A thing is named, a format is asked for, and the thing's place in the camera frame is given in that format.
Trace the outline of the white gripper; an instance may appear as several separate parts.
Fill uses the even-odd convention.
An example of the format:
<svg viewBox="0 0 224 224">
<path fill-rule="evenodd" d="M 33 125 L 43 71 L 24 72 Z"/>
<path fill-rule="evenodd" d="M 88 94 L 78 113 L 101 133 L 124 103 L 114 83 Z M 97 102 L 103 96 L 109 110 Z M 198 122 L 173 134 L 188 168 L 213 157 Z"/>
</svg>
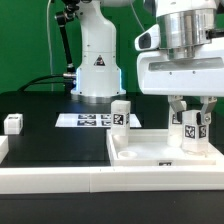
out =
<svg viewBox="0 0 224 224">
<path fill-rule="evenodd" d="M 182 96 L 202 96 L 197 121 L 199 125 L 209 125 L 216 97 L 224 96 L 224 51 L 199 50 L 194 59 L 174 61 L 162 51 L 141 53 L 137 58 L 137 77 L 144 94 L 170 95 L 173 124 L 182 123 Z"/>
</svg>

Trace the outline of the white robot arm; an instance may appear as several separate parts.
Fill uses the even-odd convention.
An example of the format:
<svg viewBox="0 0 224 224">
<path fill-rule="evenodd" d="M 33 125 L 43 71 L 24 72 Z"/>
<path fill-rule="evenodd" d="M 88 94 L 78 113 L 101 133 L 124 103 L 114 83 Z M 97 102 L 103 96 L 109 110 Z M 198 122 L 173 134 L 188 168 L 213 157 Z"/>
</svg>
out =
<svg viewBox="0 0 224 224">
<path fill-rule="evenodd" d="M 82 63 L 73 93 L 91 100 L 122 92 L 116 65 L 116 28 L 100 8 L 121 7 L 135 0 L 75 0 L 78 8 L 65 17 L 78 18 L 82 31 Z M 203 104 L 196 118 L 211 122 L 217 99 L 224 96 L 224 31 L 215 27 L 224 0 L 143 0 L 156 24 L 135 39 L 137 77 L 144 94 L 166 95 L 178 120 L 186 110 L 184 96 Z"/>
</svg>

